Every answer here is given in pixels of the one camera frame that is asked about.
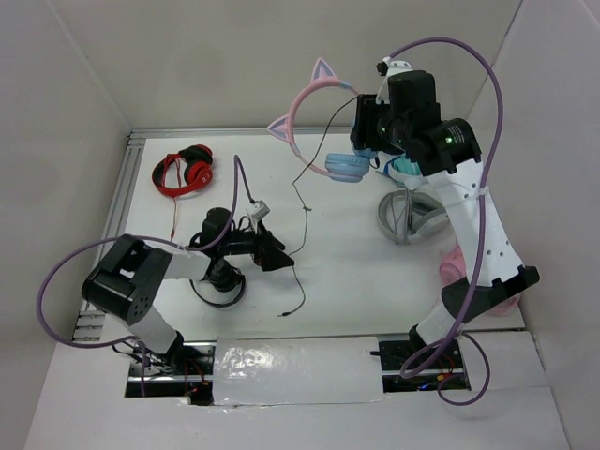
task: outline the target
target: pink cat ear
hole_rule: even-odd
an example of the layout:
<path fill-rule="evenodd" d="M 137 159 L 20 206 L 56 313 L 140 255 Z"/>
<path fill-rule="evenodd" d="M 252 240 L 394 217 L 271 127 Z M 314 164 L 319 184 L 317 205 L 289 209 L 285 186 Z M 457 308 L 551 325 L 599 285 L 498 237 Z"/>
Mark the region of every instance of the pink cat ear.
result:
<path fill-rule="evenodd" d="M 327 78 L 337 78 L 334 70 L 329 66 L 324 59 L 319 58 L 315 63 L 314 69 L 312 69 L 312 76 L 310 77 L 310 82 L 314 83 L 319 80 L 324 80 Z"/>
<path fill-rule="evenodd" d="M 266 128 L 269 133 L 285 143 L 288 143 L 288 114 L 282 115 Z"/>

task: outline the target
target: white wall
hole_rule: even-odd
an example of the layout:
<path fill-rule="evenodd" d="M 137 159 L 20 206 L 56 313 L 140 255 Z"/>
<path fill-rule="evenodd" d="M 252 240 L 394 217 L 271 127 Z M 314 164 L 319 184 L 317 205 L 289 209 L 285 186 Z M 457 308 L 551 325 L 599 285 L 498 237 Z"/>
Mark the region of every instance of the white wall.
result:
<path fill-rule="evenodd" d="M 265 127 L 308 84 L 318 56 L 359 91 L 377 62 L 417 38 L 451 36 L 493 60 L 519 0 L 53 0 L 135 128 Z M 448 114 L 466 115 L 484 72 L 457 49 L 411 62 L 438 74 Z M 311 98 L 299 123 L 323 124 L 341 92 Z M 350 110 L 340 121 L 347 124 Z"/>
<path fill-rule="evenodd" d="M 69 249 L 98 238 L 128 126 L 74 52 L 43 0 L 0 6 L 0 436 L 22 449 L 54 344 L 38 326 L 38 285 Z M 90 258 L 48 297 L 72 330 Z"/>
<path fill-rule="evenodd" d="M 525 0 L 496 64 L 506 126 L 490 184 L 540 270 L 522 306 L 573 450 L 600 439 L 599 19 L 598 0 Z M 495 121 L 489 85 L 472 120 Z"/>

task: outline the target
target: headphones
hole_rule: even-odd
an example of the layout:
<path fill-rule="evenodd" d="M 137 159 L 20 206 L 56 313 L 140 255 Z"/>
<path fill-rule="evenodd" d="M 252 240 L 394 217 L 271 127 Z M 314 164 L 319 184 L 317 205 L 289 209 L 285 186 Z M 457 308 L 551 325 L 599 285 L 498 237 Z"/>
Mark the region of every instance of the headphones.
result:
<path fill-rule="evenodd" d="M 340 80 L 333 69 L 331 69 L 322 58 L 319 58 L 314 69 L 312 69 L 310 84 L 298 94 L 298 97 L 293 101 L 288 113 L 279 117 L 279 119 L 269 125 L 267 130 L 276 138 L 288 143 L 294 154 L 312 171 L 328 176 L 335 181 L 358 183 L 363 179 L 363 176 L 368 173 L 369 161 L 377 156 L 375 152 L 366 149 L 354 151 L 354 155 L 330 153 L 325 160 L 325 169 L 322 169 L 314 164 L 310 164 L 310 162 L 302 156 L 295 141 L 293 135 L 293 121 L 300 105 L 310 94 L 320 89 L 324 89 L 325 87 L 340 87 L 349 90 L 358 96 L 358 92 L 351 84 Z"/>
<path fill-rule="evenodd" d="M 388 210 L 397 199 L 408 201 L 404 208 L 404 214 L 408 214 L 408 217 L 405 216 L 401 232 L 398 232 L 400 217 L 392 225 L 388 220 Z M 450 218 L 442 204 L 429 194 L 410 192 L 404 188 L 390 192 L 381 199 L 377 208 L 377 223 L 385 237 L 398 244 L 410 245 L 440 233 L 450 224 Z"/>
<path fill-rule="evenodd" d="M 172 164 L 177 166 L 177 178 L 179 179 L 179 162 L 183 159 L 187 167 L 184 170 L 185 186 L 166 187 L 165 176 Z M 206 145 L 201 143 L 192 145 L 185 150 L 175 154 L 167 155 L 152 171 L 152 182 L 162 195 L 167 197 L 179 197 L 188 194 L 194 190 L 201 189 L 208 185 L 213 179 L 213 152 Z"/>

